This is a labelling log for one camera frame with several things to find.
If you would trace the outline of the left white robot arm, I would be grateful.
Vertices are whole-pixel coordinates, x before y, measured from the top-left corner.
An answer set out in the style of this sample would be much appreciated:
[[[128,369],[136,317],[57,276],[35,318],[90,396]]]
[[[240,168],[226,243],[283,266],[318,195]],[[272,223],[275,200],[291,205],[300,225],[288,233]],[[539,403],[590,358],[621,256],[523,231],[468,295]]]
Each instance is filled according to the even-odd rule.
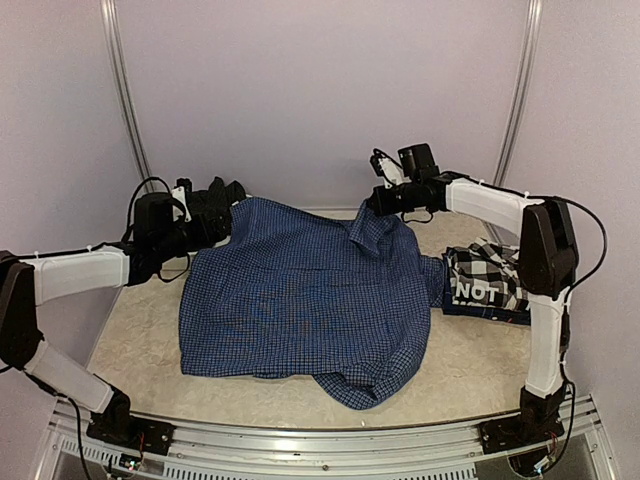
[[[165,263],[188,259],[226,241],[231,207],[243,200],[222,191],[190,192],[179,186],[145,194],[129,205],[123,238],[72,253],[1,254],[1,360],[55,393],[102,414],[102,430],[121,445],[140,434],[137,418],[113,405],[113,386],[52,346],[40,331],[39,306],[100,289],[143,284]]]

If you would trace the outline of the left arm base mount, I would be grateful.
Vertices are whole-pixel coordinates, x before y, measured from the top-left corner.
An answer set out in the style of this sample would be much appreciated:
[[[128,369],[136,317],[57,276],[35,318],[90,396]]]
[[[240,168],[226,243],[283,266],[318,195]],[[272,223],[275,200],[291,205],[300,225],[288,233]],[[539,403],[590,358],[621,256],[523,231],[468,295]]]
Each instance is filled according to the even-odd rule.
[[[87,436],[107,444],[167,456],[176,427],[168,422],[134,416],[128,408],[91,413]]]

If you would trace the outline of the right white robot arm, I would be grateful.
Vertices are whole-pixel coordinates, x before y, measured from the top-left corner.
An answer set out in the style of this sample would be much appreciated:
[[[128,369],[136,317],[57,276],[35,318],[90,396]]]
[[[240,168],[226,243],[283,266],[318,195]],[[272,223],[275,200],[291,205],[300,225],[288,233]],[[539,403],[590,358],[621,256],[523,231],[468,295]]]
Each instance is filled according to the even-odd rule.
[[[523,444],[562,433],[559,408],[567,380],[564,357],[570,341],[569,303],[578,251],[566,203],[533,198],[486,185],[456,172],[421,182],[374,188],[366,204],[378,216],[451,211],[507,230],[519,240],[517,273],[528,296],[531,354],[520,412],[510,426],[491,425]]]

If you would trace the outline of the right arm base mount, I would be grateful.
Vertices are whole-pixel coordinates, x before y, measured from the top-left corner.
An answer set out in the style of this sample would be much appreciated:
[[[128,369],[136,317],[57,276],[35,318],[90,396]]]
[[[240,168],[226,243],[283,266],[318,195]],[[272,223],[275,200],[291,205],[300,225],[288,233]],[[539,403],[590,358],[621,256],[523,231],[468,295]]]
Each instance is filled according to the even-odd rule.
[[[481,422],[478,430],[484,454],[534,445],[565,433],[558,411],[540,416],[530,407],[516,415]]]

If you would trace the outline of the blue checked long sleeve shirt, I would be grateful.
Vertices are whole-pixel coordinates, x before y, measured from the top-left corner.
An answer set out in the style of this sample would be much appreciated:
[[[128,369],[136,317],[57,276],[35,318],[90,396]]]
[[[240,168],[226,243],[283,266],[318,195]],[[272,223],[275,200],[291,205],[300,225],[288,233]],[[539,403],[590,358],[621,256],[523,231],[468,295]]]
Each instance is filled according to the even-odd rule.
[[[179,309],[181,370],[311,376],[354,410],[418,372],[446,267],[398,217],[338,220],[264,198],[234,206],[232,235],[199,252]]]

